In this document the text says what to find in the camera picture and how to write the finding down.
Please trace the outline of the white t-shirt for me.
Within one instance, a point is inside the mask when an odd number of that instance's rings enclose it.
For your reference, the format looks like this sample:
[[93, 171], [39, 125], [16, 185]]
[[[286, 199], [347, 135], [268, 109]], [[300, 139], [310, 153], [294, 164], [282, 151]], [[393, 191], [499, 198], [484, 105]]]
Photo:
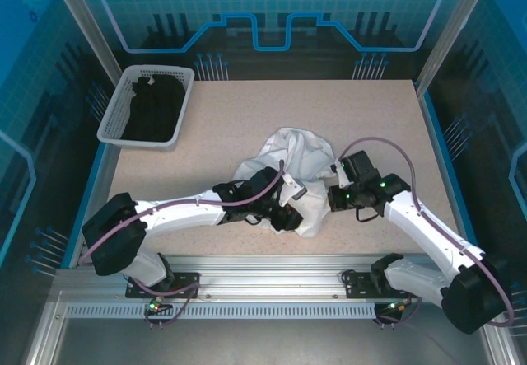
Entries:
[[[292, 206], [303, 217], [301, 225], [290, 232], [304, 238], [314, 237], [321, 230], [324, 217], [330, 211], [324, 181], [336, 176], [330, 168], [336, 161], [333, 149], [323, 138], [311, 131], [281, 128], [266, 141], [258, 156], [241, 163], [234, 179], [248, 180], [264, 167], [278, 168], [280, 161], [285, 163], [284, 173], [288, 173], [307, 188], [307, 193], [301, 199], [291, 199], [285, 205]], [[267, 220], [255, 225], [278, 235], [285, 232], [277, 232]]]

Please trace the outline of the blue table edge strip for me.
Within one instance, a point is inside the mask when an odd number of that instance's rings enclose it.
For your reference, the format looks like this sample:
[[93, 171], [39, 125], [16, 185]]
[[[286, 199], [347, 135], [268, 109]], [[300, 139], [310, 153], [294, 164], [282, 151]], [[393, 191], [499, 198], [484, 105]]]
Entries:
[[422, 114], [425, 119], [427, 131], [431, 140], [431, 145], [436, 155], [436, 160], [441, 173], [441, 179], [445, 186], [445, 192], [451, 211], [454, 216], [455, 225], [459, 234], [468, 242], [479, 246], [478, 239], [475, 235], [473, 224], [470, 220], [469, 212], [464, 202], [464, 197], [459, 186], [457, 175], [453, 162], [444, 140], [443, 131], [440, 126], [436, 109], [428, 91], [418, 97]]
[[83, 243], [82, 226], [107, 201], [119, 154], [120, 148], [115, 145], [100, 143], [97, 148], [60, 266], [61, 269], [71, 269], [77, 266]]

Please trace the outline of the grey sheet metal panel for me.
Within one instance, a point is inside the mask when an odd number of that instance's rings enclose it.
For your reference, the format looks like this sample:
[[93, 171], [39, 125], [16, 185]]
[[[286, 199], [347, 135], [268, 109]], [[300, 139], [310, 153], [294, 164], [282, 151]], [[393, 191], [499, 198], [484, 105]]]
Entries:
[[371, 321], [72, 320], [54, 365], [490, 365], [479, 335], [463, 335], [433, 312], [411, 326]]

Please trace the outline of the black folded clothes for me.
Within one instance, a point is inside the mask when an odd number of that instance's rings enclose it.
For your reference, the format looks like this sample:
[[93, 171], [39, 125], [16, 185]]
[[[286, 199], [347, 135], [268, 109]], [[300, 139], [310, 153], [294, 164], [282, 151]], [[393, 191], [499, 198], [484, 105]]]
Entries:
[[133, 83], [133, 92], [121, 139], [157, 143], [171, 140], [185, 97], [182, 82], [168, 74], [141, 76]]

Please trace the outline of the white perforated plastic basket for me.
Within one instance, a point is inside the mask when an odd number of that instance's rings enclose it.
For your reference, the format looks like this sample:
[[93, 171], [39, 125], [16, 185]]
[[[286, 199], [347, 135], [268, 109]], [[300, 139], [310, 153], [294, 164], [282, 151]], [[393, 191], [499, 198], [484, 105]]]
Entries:
[[[175, 126], [175, 132], [172, 139], [163, 142], [142, 142], [130, 141], [121, 139], [124, 133], [125, 126], [130, 116], [130, 103], [135, 96], [133, 92], [133, 83], [141, 76], [151, 77], [154, 74], [168, 74], [176, 77], [182, 82], [185, 89], [185, 97], [180, 112], [180, 117]], [[156, 151], [172, 151], [176, 147], [176, 141], [180, 133], [180, 129], [184, 120], [184, 113], [186, 112], [189, 103], [189, 96], [194, 84], [195, 74], [193, 69], [179, 66], [167, 65], [132, 65], [125, 68], [122, 77], [119, 80], [114, 94], [110, 99], [110, 103], [103, 115], [100, 126], [97, 132], [97, 138], [103, 143], [111, 143], [118, 147], [128, 148], [148, 148]]]

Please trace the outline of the wide aluminium mounting rail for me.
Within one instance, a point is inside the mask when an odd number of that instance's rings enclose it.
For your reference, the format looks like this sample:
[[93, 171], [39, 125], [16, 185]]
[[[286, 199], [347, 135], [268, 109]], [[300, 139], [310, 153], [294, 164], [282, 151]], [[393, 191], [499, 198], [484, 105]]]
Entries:
[[[197, 302], [344, 302], [340, 274], [367, 272], [382, 254], [169, 256], [175, 272], [197, 272]], [[49, 302], [126, 302], [119, 275], [100, 277], [92, 267], [55, 274]]]

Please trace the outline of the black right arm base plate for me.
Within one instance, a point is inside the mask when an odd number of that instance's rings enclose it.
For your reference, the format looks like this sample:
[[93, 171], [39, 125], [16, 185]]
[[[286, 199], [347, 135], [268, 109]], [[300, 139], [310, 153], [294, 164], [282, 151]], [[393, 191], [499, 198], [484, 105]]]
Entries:
[[416, 296], [392, 288], [385, 278], [379, 278], [372, 272], [357, 272], [353, 269], [340, 274], [348, 299], [389, 299], [415, 298]]

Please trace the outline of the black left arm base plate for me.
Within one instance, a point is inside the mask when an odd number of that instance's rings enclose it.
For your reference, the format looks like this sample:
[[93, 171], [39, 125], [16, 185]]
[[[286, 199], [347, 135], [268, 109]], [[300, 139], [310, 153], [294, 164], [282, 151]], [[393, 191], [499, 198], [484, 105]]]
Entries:
[[[187, 288], [191, 283], [199, 283], [201, 274], [190, 272], [190, 273], [175, 273], [174, 280], [168, 285], [163, 285], [158, 283], [157, 285], [151, 287], [152, 291], [162, 292], [162, 296], [168, 299], [183, 299], [183, 298], [196, 298], [198, 295], [198, 289], [193, 291], [193, 288]], [[178, 292], [176, 295], [166, 296], [166, 292], [172, 292], [181, 290], [184, 288], [184, 291]], [[133, 299], [153, 299], [155, 295], [146, 292], [144, 289], [139, 287], [137, 283], [132, 279], [128, 278], [128, 285], [125, 291], [126, 298]]]

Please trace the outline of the aluminium frame post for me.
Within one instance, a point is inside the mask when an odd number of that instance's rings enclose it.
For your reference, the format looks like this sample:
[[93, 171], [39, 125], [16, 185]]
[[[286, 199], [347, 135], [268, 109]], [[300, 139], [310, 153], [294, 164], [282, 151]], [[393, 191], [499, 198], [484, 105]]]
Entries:
[[117, 59], [106, 41], [85, 0], [63, 0], [79, 26], [86, 41], [100, 62], [112, 85], [116, 87], [122, 76]]
[[417, 98], [423, 98], [426, 90], [437, 75], [446, 56], [463, 30], [466, 22], [476, 7], [478, 0], [458, 0], [449, 20], [446, 22], [439, 39], [432, 49], [422, 71], [420, 72], [415, 87]]

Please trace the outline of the aluminium frame rail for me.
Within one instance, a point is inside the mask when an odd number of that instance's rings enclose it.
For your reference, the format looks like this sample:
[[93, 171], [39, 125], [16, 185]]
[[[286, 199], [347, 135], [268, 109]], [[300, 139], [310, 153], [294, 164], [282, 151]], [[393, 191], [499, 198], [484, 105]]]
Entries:
[[61, 292], [46, 301], [24, 365], [53, 365], [67, 309]]
[[490, 365], [527, 365], [527, 290], [512, 293], [512, 306], [515, 321], [511, 327], [483, 327]]

